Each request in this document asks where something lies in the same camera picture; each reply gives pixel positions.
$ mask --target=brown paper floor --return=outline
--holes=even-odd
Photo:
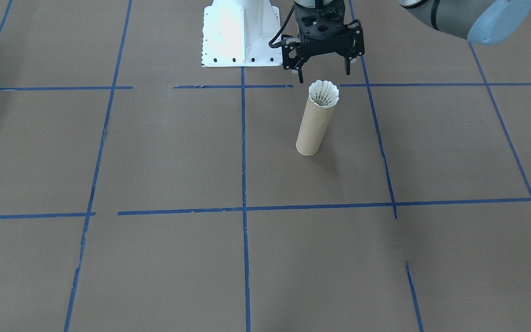
[[[301,85],[202,68],[210,4],[0,0],[0,332],[531,332],[531,14],[470,47],[347,0],[365,65]]]

